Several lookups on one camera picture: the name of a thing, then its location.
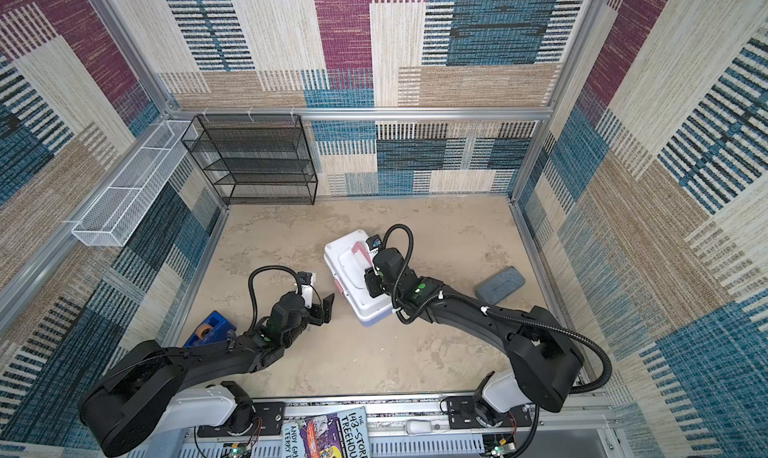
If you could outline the white and blue toolbox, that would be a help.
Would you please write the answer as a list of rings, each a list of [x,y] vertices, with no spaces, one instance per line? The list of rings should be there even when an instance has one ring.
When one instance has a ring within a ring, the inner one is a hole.
[[[370,236],[362,229],[348,233],[324,247],[324,261],[334,283],[365,327],[370,327],[392,313],[390,296],[381,289],[369,289],[376,250],[367,243]]]

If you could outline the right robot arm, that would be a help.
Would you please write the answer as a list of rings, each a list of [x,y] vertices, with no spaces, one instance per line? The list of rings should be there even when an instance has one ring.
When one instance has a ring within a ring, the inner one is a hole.
[[[368,292],[390,298],[398,320],[446,325],[493,346],[510,363],[504,373],[490,372],[473,393],[478,421],[501,424],[514,408],[531,405],[557,413],[572,394],[605,386],[613,374],[608,353],[590,338],[564,328],[545,308],[508,309],[467,296],[445,282],[418,275],[410,266],[411,249],[400,252],[388,244],[406,225],[393,225],[384,235],[364,241],[370,263],[364,272]]]

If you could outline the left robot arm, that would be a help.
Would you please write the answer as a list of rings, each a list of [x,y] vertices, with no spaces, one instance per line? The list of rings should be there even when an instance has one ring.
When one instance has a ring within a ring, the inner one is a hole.
[[[294,289],[260,318],[254,279],[272,271],[288,274]],[[247,286],[252,320],[244,333],[192,348],[141,342],[81,397],[79,420],[105,456],[123,455],[149,438],[178,393],[215,378],[262,371],[282,358],[308,326],[331,321],[335,295],[315,303],[314,286],[289,267],[259,267],[250,273]]]

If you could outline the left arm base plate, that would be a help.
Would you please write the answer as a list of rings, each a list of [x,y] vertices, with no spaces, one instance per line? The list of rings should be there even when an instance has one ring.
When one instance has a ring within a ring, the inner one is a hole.
[[[236,409],[234,416],[219,426],[201,426],[200,438],[234,438],[279,436],[282,432],[286,404],[279,401],[254,402],[250,410]]]

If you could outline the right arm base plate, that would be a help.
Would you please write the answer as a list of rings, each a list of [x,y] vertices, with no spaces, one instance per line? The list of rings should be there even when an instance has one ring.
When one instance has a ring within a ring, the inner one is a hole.
[[[467,394],[445,397],[440,401],[439,408],[447,416],[451,429],[514,428],[532,425],[530,406],[517,406],[502,413]]]

